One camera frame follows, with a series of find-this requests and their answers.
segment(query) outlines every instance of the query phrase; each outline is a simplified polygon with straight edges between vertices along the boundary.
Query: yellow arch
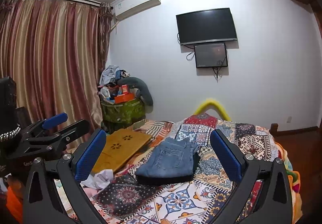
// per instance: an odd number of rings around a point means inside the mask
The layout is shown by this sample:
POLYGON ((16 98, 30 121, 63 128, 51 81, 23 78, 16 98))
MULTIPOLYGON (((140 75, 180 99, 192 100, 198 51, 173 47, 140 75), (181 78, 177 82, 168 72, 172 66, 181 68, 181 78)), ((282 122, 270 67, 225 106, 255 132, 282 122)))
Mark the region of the yellow arch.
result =
POLYGON ((206 99, 206 101, 199 106, 194 114, 197 115, 202 113, 208 106, 214 106, 223 120, 231 121, 223 106, 214 99, 206 99))

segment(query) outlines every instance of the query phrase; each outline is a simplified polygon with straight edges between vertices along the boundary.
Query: blue gripper pad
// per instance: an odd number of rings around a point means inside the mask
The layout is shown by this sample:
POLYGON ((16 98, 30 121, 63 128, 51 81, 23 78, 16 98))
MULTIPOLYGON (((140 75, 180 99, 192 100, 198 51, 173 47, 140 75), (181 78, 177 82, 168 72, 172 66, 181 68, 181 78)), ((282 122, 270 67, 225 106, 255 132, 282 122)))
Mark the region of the blue gripper pad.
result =
POLYGON ((210 134, 210 144, 228 178, 233 182, 240 183, 242 180, 240 164, 216 131, 212 131, 210 134))
POLYGON ((84 181, 91 173, 106 143, 106 133, 100 130, 76 163, 75 180, 84 181))
POLYGON ((68 116, 66 113, 60 113, 55 115, 54 117, 51 117, 49 119, 46 119, 44 123, 42 124, 42 128, 44 130, 49 130, 53 127, 56 127, 59 124, 62 124, 63 122, 68 120, 68 116))

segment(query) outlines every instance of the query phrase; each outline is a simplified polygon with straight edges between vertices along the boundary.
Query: bedspread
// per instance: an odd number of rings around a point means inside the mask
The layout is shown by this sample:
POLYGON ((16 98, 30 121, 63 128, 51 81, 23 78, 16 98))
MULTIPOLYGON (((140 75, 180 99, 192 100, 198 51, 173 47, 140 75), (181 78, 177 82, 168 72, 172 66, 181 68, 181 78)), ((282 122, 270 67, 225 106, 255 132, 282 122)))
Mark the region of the bedspread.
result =
MULTIPOLYGON (((286 151, 274 143, 268 129, 246 123, 217 119, 206 113, 193 115, 179 123, 142 120, 129 129, 152 135, 152 141, 130 159, 126 167, 115 175, 110 185, 91 198, 93 205, 109 224, 207 224, 230 196, 231 182, 210 146, 210 133, 220 129, 230 142, 245 153, 252 153, 259 160, 284 160, 293 201, 293 222, 301 216, 299 174, 292 171, 286 151), (145 163, 154 147, 165 137, 182 140, 189 137, 200 145, 200 162, 191 182, 160 187, 137 183, 135 171, 145 163)), ((251 210, 260 189, 257 181, 239 216, 245 218, 251 210)))

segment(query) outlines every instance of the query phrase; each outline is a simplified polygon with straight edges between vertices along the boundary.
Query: silver screw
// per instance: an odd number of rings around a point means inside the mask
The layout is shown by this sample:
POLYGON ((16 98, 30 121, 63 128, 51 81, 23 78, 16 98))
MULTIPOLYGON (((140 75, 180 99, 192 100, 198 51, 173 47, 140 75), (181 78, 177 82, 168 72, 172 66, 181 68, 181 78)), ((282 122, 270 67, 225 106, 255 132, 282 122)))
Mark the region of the silver screw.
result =
POLYGON ((282 160, 281 158, 276 158, 275 160, 276 160, 276 162, 277 162, 278 164, 282 164, 282 163, 283 163, 283 160, 282 160))
POLYGON ((68 161, 71 158, 71 154, 70 153, 66 153, 62 158, 64 160, 68 161))
POLYGON ((250 154, 250 153, 247 153, 247 154, 245 155, 245 158, 246 158, 247 160, 249 160, 249 161, 252 161, 252 160, 254 159, 254 156, 253 156, 252 154, 250 154))
POLYGON ((37 157, 37 158, 35 158, 34 160, 33 160, 33 163, 39 163, 41 161, 41 158, 39 158, 39 157, 37 157))

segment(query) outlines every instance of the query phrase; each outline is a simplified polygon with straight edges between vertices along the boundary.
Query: television screen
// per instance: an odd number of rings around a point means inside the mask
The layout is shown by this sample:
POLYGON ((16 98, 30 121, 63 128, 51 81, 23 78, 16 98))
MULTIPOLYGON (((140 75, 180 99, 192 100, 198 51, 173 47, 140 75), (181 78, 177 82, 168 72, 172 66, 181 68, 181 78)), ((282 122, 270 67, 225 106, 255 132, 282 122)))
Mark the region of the television screen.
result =
POLYGON ((228 66, 225 43, 195 45, 194 54, 197 68, 228 66))
POLYGON ((229 8, 194 11, 176 17, 180 45, 237 40, 229 8))

